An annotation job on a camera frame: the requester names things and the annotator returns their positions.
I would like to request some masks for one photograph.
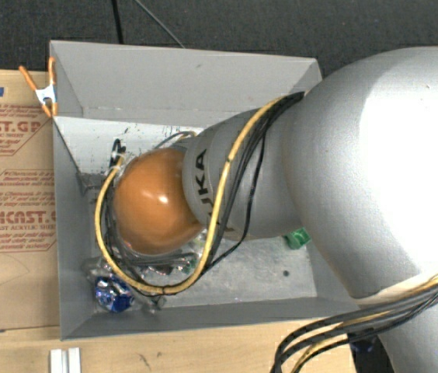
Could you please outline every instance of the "black cable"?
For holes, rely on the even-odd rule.
[[[235,174],[235,179],[233,180],[233,186],[229,193],[228,202],[224,207],[224,212],[221,217],[221,223],[219,228],[216,231],[214,236],[214,242],[210,249],[209,260],[207,261],[206,269],[208,266],[212,264],[212,260],[217,253],[217,249],[221,243],[222,237],[224,235],[226,226],[228,224],[228,219],[231,214],[231,210],[233,208],[233,203],[235,202],[236,194],[238,192],[240,183],[242,181],[243,175],[247,168],[250,158],[252,157],[253,152],[255,151],[260,140],[266,135],[266,132],[269,130],[271,125],[289,108],[291,108],[295,103],[302,100],[304,97],[303,92],[296,92],[289,96],[284,97],[280,101],[278,101],[265,115],[265,117],[259,120],[261,122],[255,130],[252,131],[252,135],[248,139],[245,150],[240,159],[240,163],[238,164],[238,169]]]
[[[292,347],[285,350],[282,354],[280,354],[280,352],[279,352],[280,348],[278,347],[278,351],[276,352],[276,356],[275,356],[275,362],[274,362],[274,365],[271,369],[271,372],[272,373],[281,372],[281,366],[291,356],[296,354],[299,350],[302,350],[303,348],[308,347],[308,346],[310,346],[314,343],[317,343],[319,341],[327,340],[327,339],[333,338],[335,336],[341,336],[342,334],[347,334],[347,335],[352,334],[353,335],[352,339],[349,340],[348,342],[365,340],[365,339],[374,337],[378,334],[381,334],[385,331],[394,329],[395,327],[400,326],[405,322],[408,322],[410,319],[414,318],[419,313],[423,312],[427,308],[438,303],[438,285],[434,285],[430,289],[427,289],[426,291],[421,292],[421,294],[419,296],[421,296],[421,297],[416,297],[415,295],[413,295],[413,296],[408,298],[408,300],[407,300],[408,302],[415,302],[415,304],[412,306],[409,306],[408,303],[399,303],[399,302],[386,303],[386,304],[383,304],[380,308],[376,308],[377,312],[370,312],[370,311],[375,310],[373,308],[365,309],[365,310],[361,310],[361,312],[365,312],[362,316],[358,316],[356,318],[351,318],[351,319],[347,319],[347,318],[339,319],[337,322],[332,322],[331,324],[342,322],[342,321],[346,322],[348,320],[363,318],[364,316],[367,316],[367,315],[379,313],[379,312],[382,312],[382,311],[380,311],[380,309],[383,307],[386,307],[386,309],[391,310],[391,312],[385,316],[380,316],[380,317],[377,317],[374,319],[369,319],[365,322],[358,322],[358,323],[355,323],[352,325],[337,327],[337,328],[335,328],[333,330],[329,330],[325,333],[311,336],[305,340],[302,340],[300,343],[294,344]],[[395,309],[395,311],[393,311],[393,309],[391,308],[391,305],[401,305],[401,308],[397,308],[397,309]],[[309,331],[312,331],[312,330],[308,330],[308,331],[303,330],[305,328],[307,328],[307,327],[305,326],[304,328],[296,330],[295,332],[304,331],[304,333],[302,333],[302,334],[305,334],[305,333],[308,333]],[[331,349],[332,346],[337,347],[338,345],[332,344],[332,345],[325,347],[324,349],[325,350]]]
[[[345,345],[348,343],[355,343],[357,341],[361,341],[361,340],[368,340],[370,338],[375,337],[378,334],[384,333],[388,330],[392,330],[397,326],[400,326],[406,322],[408,322],[409,320],[411,320],[412,318],[414,318],[415,316],[417,316],[420,312],[422,312],[423,310],[427,309],[430,306],[433,306],[434,304],[438,303],[438,298],[435,298],[434,300],[432,299],[430,302],[428,302],[429,305],[426,305],[426,303],[424,305],[421,305],[420,309],[416,309],[414,311],[411,311],[407,317],[400,319],[396,322],[393,322],[391,325],[382,327],[380,329],[376,329],[376,330],[372,330],[368,333],[361,333],[360,335],[354,335],[354,336],[350,336],[351,333],[349,333],[349,337],[345,340],[340,340],[337,341],[335,343],[329,344],[323,348],[321,348],[320,350],[315,351],[304,363],[302,363],[297,370],[294,371],[294,373],[299,373],[300,370],[304,367],[305,364],[307,364],[313,357],[316,357],[319,354],[322,354],[323,352],[326,352],[328,350],[331,350],[333,348],[339,347],[341,345]]]
[[[276,349],[276,357],[281,355],[285,351],[286,347],[290,345],[290,343],[295,341],[298,337],[310,333],[311,331],[322,329],[326,326],[331,326],[340,322],[347,322],[354,319],[360,319],[366,315],[391,311],[392,309],[396,311],[410,309],[420,302],[427,301],[429,297],[434,295],[437,291],[438,291],[438,284],[435,284],[431,288],[420,291],[412,296],[401,298],[394,302],[382,303],[379,305],[368,307],[366,309],[359,309],[356,311],[346,312],[344,314],[335,315],[324,319],[319,319],[316,322],[310,323],[308,325],[302,326],[299,329],[296,329],[295,331],[290,333],[287,337],[285,337],[285,339],[280,343],[280,345]]]
[[[116,22],[117,40],[119,44],[124,44],[123,27],[120,22],[119,6],[117,0],[110,0],[112,4],[113,18]]]
[[[140,0],[133,0],[140,8],[147,13],[150,18],[152,18],[181,48],[185,48],[184,44],[179,41],[176,35],[171,32],[171,30],[159,19],[157,16],[150,11]]]
[[[216,264],[220,263],[223,259],[225,259],[227,256],[229,256],[231,253],[233,253],[243,243],[243,241],[247,237],[247,233],[249,232],[249,226],[250,226],[250,215],[251,215],[251,211],[252,211],[253,197],[256,194],[255,191],[257,188],[257,180],[259,179],[260,168],[262,167],[262,161],[264,159],[265,145],[266,145],[266,135],[264,134],[264,136],[262,137],[262,147],[260,149],[259,160],[257,161],[257,166],[255,168],[254,178],[252,181],[252,185],[250,187],[249,202],[247,205],[247,212],[246,212],[246,217],[245,217],[245,227],[243,229],[242,237],[240,238],[239,242],[237,242],[229,250],[222,253],[217,259],[215,259],[212,263],[210,263],[210,265],[205,270],[202,271],[203,273],[212,269],[212,267],[214,267]]]

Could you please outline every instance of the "orange clip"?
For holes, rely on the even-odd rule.
[[[50,57],[48,59],[48,80],[49,84],[45,89],[38,89],[37,84],[34,82],[30,73],[22,65],[19,66],[19,71],[23,74],[29,87],[36,93],[38,100],[41,102],[41,107],[48,117],[57,116],[58,102],[57,93],[55,91],[55,58]]]

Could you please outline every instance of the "wire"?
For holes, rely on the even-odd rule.
[[[123,164],[124,157],[123,155],[120,156],[116,164],[112,166],[109,169],[109,173],[103,182],[102,188],[99,192],[99,196],[96,200],[96,207],[95,207],[95,233],[96,233],[96,241],[98,243],[98,246],[100,248],[100,251],[103,255],[103,257],[106,259],[107,263],[112,267],[113,271],[120,277],[121,280],[126,281],[130,286],[140,290],[144,291],[150,294],[157,294],[157,295],[174,295],[177,294],[183,290],[186,290],[189,286],[194,284],[196,280],[201,276],[201,273],[206,265],[206,262],[209,257],[210,249],[212,246],[212,242],[214,241],[214,234],[216,231],[217,226],[217,220],[219,218],[219,213],[221,209],[221,202],[224,196],[224,190],[226,186],[226,181],[228,179],[229,172],[231,170],[231,164],[233,160],[235,159],[235,156],[238,154],[238,150],[242,146],[243,141],[245,138],[249,135],[250,130],[256,125],[256,123],[269,112],[270,109],[273,108],[273,106],[276,105],[278,101],[281,99],[275,99],[274,101],[266,104],[259,110],[255,112],[255,114],[249,119],[247,124],[243,127],[242,131],[238,135],[238,137],[235,140],[235,143],[231,147],[231,150],[228,154],[228,158],[226,160],[226,163],[224,164],[221,178],[219,180],[219,184],[217,185],[217,193],[214,200],[214,207],[212,210],[212,215],[210,218],[210,224],[207,231],[207,238],[205,240],[205,244],[203,247],[203,253],[200,257],[200,260],[196,266],[196,269],[192,272],[192,274],[187,277],[184,281],[168,285],[168,286],[154,286],[151,284],[147,284],[143,281],[136,281],[134,278],[128,276],[125,274],[119,266],[116,264],[110,253],[108,252],[106,248],[105,241],[102,236],[102,229],[101,229],[101,209],[103,200],[105,198],[105,195],[107,193],[108,188],[112,184],[117,172],[120,170],[120,167]]]
[[[174,133],[170,137],[167,137],[164,141],[159,142],[154,147],[154,149],[159,149],[160,147],[162,147],[163,145],[165,145],[166,143],[168,143],[172,139],[176,138],[178,135],[181,135],[181,137],[178,139],[178,141],[179,141],[180,139],[185,138],[185,137],[195,137],[196,136],[196,132],[195,131],[179,131],[177,133]]]
[[[269,130],[270,126],[290,107],[292,107],[295,103],[302,100],[304,97],[303,92],[296,92],[294,94],[291,94],[289,96],[285,96],[284,98],[278,100],[278,102],[273,106],[272,110],[269,112],[269,116],[265,120],[260,123],[258,128],[253,131],[252,136],[247,141],[245,146],[245,151],[242,154],[240,163],[238,164],[238,169],[236,171],[235,178],[233,180],[233,185],[231,188],[231,191],[229,193],[229,199],[226,203],[226,206],[224,208],[224,213],[221,218],[221,223],[219,225],[219,228],[217,230],[217,233],[214,238],[214,244],[212,246],[212,250],[209,256],[209,260],[207,261],[209,270],[215,263],[212,262],[213,258],[215,257],[217,250],[219,249],[219,245],[221,244],[222,237],[224,235],[226,226],[228,224],[229,216],[231,214],[231,210],[233,208],[233,203],[235,202],[236,194],[238,192],[238,189],[240,187],[242,177],[245,173],[245,170],[247,168],[247,165],[249,163],[250,158],[252,157],[253,152],[256,149],[257,144],[260,142],[262,138],[266,136],[266,132]],[[227,251],[227,255],[229,255],[232,251],[237,249],[240,246],[240,243],[243,241],[243,238],[240,240],[239,243],[237,243],[235,246],[232,247],[231,251]]]
[[[157,18],[157,16],[155,16],[155,14],[150,11],[140,0],[133,0],[136,4],[138,4],[140,6],[141,9],[143,9],[143,11],[145,11],[148,16],[150,16],[150,18],[152,18],[158,25],[160,25],[160,27],[181,47],[181,48],[186,48],[184,46],[183,43],[181,43],[181,41],[179,41],[179,39],[176,37],[176,35],[171,32],[171,30],[159,19]]]
[[[117,0],[110,0],[112,3],[113,18],[116,22],[117,39],[119,44],[124,44],[123,27],[120,23],[119,6]]]
[[[408,322],[410,319],[417,316],[422,311],[426,310],[427,308],[435,305],[438,303],[438,294],[432,297],[430,300],[425,302],[424,304],[420,305],[418,308],[413,309],[412,311],[407,312],[405,316],[403,316],[401,319],[397,319],[393,323],[383,326],[380,329],[372,329],[367,331],[366,333],[361,333],[360,335],[354,335],[352,338],[348,337],[347,339],[340,340],[340,341],[333,341],[333,340],[323,340],[320,343],[312,345],[305,353],[302,355],[301,359],[295,364],[294,369],[292,373],[299,373],[299,371],[304,367],[304,365],[309,362],[313,357],[322,354],[323,352],[326,352],[327,350],[331,350],[333,348],[339,347],[341,345],[347,344],[347,343],[354,343],[356,341],[366,340],[371,337],[375,337],[378,334],[381,334],[383,332],[386,332],[388,330],[394,329],[397,326],[400,326],[403,323]]]
[[[418,289],[419,290],[416,293],[412,295],[408,294],[395,302],[387,302],[368,309],[322,319],[295,330],[278,346],[271,372],[281,372],[281,365],[288,358],[299,350],[310,346],[295,365],[293,372],[298,372],[301,366],[316,354],[320,354],[325,350],[342,345],[343,343],[339,341],[333,342],[332,338],[336,336],[352,334],[352,339],[347,340],[347,343],[349,341],[354,342],[364,340],[400,326],[427,308],[438,303],[438,275],[432,278],[428,284],[419,286]],[[325,328],[338,322],[342,323],[335,329],[310,336],[286,349],[287,346],[299,336],[303,336],[315,329]]]
[[[205,274],[208,270],[212,269],[212,267],[214,267],[215,265],[217,265],[218,263],[220,263],[223,259],[225,259],[227,256],[229,256],[231,253],[233,253],[245,240],[247,233],[249,231],[249,226],[250,226],[250,214],[251,214],[251,210],[252,210],[252,202],[253,202],[253,197],[255,196],[255,191],[257,189],[257,180],[259,179],[259,174],[260,174],[260,168],[262,166],[262,161],[264,158],[264,148],[265,148],[265,143],[266,143],[266,137],[262,137],[262,148],[261,148],[261,152],[259,155],[259,160],[257,161],[257,166],[255,168],[255,173],[254,173],[254,178],[252,181],[252,185],[250,187],[250,194],[249,194],[249,202],[247,205],[247,212],[246,212],[246,218],[245,218],[245,227],[243,229],[243,234],[242,237],[240,238],[239,242],[237,242],[234,246],[232,246],[230,249],[228,249],[227,251],[225,251],[223,254],[221,254],[217,259],[215,259],[212,263],[210,263],[206,269],[204,269],[202,272],[203,274]]]

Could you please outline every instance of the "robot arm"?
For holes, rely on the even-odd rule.
[[[246,162],[230,161],[227,153],[255,111],[179,141],[172,164],[154,162],[151,153],[136,161],[139,171],[123,174],[127,181],[142,184],[149,183],[143,180],[145,173],[159,173],[162,181],[157,183],[165,187],[170,178],[179,177],[173,181],[176,191],[167,190],[165,197],[158,196],[159,186],[141,190],[149,195],[141,218],[145,210],[153,214],[162,205],[169,210],[159,217],[186,210],[185,217],[175,220],[177,226],[166,227],[171,220],[150,225],[173,234],[176,244],[168,242],[164,250],[179,248],[187,231],[200,230],[197,222],[209,223],[227,161],[230,178],[239,170],[242,174],[224,184],[224,200],[237,192],[229,217],[217,223],[224,237],[268,238],[304,226],[358,304],[379,301],[383,290],[437,273],[438,47],[359,61],[300,98],[283,101],[286,109],[264,128]],[[244,151],[255,134],[245,139]],[[151,164],[162,169],[145,172]],[[130,211],[135,193],[121,189],[116,186],[114,200],[121,211]],[[131,217],[116,218],[121,228],[144,227],[129,222]],[[189,224],[181,228],[186,220]],[[163,239],[169,240],[169,234]],[[142,234],[125,240],[139,253],[163,250]],[[438,304],[381,339],[397,373],[437,373]]]

